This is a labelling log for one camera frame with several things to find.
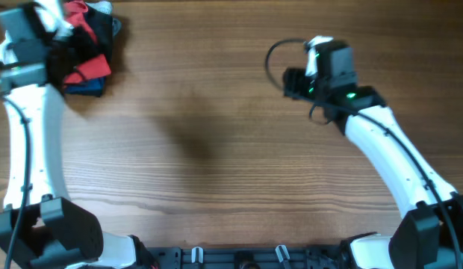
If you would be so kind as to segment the grey folded garment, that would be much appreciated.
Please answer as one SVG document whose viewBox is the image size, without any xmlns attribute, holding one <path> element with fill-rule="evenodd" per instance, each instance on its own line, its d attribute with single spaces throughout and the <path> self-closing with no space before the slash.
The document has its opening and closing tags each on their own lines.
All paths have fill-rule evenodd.
<svg viewBox="0 0 463 269">
<path fill-rule="evenodd" d="M 107 15 L 111 15 L 114 9 L 113 5 L 109 1 L 86 2 L 86 5 Z M 117 18 L 112 18 L 112 32 L 114 37 L 118 35 L 121 27 L 122 23 Z"/>
</svg>

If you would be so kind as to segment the red folded t-shirt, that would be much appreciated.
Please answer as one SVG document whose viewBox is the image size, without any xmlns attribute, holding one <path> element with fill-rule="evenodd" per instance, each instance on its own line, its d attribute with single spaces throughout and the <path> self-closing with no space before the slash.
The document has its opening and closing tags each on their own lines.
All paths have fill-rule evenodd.
<svg viewBox="0 0 463 269">
<path fill-rule="evenodd" d="M 65 82 L 68 82 L 68 85 L 80 84 L 95 78 L 110 75 L 110 63 L 108 63 L 105 56 L 99 52 L 96 36 L 84 18 L 84 14 L 90 7 L 86 5 L 84 1 L 69 1 L 64 7 L 67 12 L 66 21 L 71 24 L 73 28 L 79 26 L 83 27 L 90 35 L 90 59 L 78 66 L 78 69 L 85 74 L 86 79 L 82 81 L 79 75 L 68 75 Z"/>
</svg>

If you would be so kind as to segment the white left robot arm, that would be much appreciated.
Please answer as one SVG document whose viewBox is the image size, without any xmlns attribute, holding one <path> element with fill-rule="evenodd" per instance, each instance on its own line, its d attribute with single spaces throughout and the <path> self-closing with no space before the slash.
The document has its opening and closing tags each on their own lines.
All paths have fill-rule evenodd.
<svg viewBox="0 0 463 269">
<path fill-rule="evenodd" d="M 26 59 L 0 72 L 0 100 L 10 130 L 10 178 L 0 212 L 0 248 L 9 268 L 154 268 L 133 235 L 105 232 L 98 218 L 70 198 L 63 175 L 63 81 L 75 59 L 94 49 L 74 28 L 65 37 L 44 32 L 13 39 Z"/>
</svg>

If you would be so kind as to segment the navy blue folded garment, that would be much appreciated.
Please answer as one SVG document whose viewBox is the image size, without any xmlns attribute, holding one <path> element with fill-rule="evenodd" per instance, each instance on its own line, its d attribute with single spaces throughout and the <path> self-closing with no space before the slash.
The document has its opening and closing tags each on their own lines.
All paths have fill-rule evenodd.
<svg viewBox="0 0 463 269">
<path fill-rule="evenodd" d="M 68 85 L 65 93 L 80 96 L 101 97 L 105 91 L 105 77 L 95 78 L 80 84 Z"/>
</svg>

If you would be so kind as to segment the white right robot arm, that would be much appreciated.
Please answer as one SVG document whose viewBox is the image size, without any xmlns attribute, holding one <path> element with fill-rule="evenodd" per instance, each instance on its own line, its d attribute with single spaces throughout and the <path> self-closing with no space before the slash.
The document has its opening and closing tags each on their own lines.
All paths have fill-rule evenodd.
<svg viewBox="0 0 463 269">
<path fill-rule="evenodd" d="M 324 110 L 368 158 L 401 215 L 392 236 L 370 233 L 342 241 L 340 268 L 463 268 L 463 195 L 446 182 L 406 137 L 377 91 L 354 72 L 309 75 L 289 68 L 284 95 Z"/>
</svg>

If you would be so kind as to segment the black folded garment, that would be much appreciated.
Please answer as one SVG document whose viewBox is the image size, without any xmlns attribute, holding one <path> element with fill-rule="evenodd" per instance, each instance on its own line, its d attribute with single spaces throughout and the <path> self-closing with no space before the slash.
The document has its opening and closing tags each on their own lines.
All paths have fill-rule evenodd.
<svg viewBox="0 0 463 269">
<path fill-rule="evenodd" d="M 96 36 L 99 52 L 110 63 L 114 47 L 113 17 L 90 7 L 84 18 Z"/>
</svg>

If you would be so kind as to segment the white t-shirt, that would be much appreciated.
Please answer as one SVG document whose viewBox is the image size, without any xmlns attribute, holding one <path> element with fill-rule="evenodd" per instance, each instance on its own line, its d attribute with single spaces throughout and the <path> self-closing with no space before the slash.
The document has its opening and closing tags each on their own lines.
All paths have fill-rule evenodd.
<svg viewBox="0 0 463 269">
<path fill-rule="evenodd" d="M 52 41 L 63 40 L 68 37 L 71 34 L 72 26 L 64 19 L 61 1 L 28 1 L 22 4 L 32 2 L 36 2 L 42 7 L 37 7 L 36 12 L 38 12 L 47 33 L 50 34 L 52 38 L 50 43 L 46 46 L 48 53 L 48 47 L 51 46 Z M 8 33 L 4 30 L 3 32 L 4 40 L 0 43 L 0 64 L 8 65 L 19 63 L 12 49 L 6 47 L 6 45 L 10 45 L 11 42 Z"/>
</svg>

